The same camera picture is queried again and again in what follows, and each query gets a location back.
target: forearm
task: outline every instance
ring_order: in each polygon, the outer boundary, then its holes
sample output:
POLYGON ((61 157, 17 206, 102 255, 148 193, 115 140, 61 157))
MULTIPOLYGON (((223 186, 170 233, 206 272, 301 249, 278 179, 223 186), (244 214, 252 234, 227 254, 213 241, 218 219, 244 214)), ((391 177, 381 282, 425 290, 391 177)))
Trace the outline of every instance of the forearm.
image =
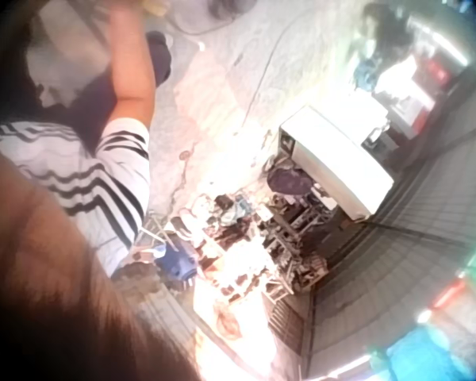
POLYGON ((134 117, 147 127, 155 105, 155 76, 139 4, 115 0, 110 16, 111 71, 117 107, 112 117, 134 117))

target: striped shirt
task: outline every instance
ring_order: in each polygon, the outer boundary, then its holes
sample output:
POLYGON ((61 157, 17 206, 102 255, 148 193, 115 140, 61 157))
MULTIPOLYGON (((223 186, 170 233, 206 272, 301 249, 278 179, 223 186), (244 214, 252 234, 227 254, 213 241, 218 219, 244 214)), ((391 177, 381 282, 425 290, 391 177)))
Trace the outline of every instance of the striped shirt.
POLYGON ((116 119, 92 156, 69 127, 0 125, 0 152, 56 196, 108 275, 129 254, 148 207, 148 139, 140 121, 116 119))

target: corrugated metal wall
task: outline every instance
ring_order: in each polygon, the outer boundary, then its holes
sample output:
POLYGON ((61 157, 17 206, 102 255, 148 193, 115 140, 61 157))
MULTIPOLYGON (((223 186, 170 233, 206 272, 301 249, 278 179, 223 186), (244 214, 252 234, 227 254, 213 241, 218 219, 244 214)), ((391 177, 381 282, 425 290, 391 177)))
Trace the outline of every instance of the corrugated metal wall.
POLYGON ((377 225, 352 232, 314 292, 309 378, 406 334, 476 245, 476 91, 432 127, 377 225))

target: person with dark hair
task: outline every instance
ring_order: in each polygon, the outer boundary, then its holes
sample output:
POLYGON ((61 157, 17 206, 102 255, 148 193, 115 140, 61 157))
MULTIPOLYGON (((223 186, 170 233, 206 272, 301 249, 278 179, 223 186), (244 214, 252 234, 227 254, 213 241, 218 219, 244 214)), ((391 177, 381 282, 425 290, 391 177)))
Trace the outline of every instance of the person with dark hair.
POLYGON ((137 0, 108 3, 111 68, 58 123, 0 124, 0 153, 55 195, 112 275, 148 207, 148 129, 171 56, 162 34, 145 38, 137 0))
POLYGON ((0 379, 198 380, 138 321, 56 197, 0 154, 0 379))

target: white appliance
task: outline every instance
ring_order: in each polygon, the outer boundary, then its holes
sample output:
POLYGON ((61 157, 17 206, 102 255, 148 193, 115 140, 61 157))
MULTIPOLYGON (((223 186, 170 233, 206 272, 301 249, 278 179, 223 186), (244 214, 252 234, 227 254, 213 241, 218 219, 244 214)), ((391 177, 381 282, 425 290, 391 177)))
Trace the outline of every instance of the white appliance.
POLYGON ((374 214, 393 186, 391 176, 367 151, 310 106, 281 125, 279 148, 352 220, 374 214))

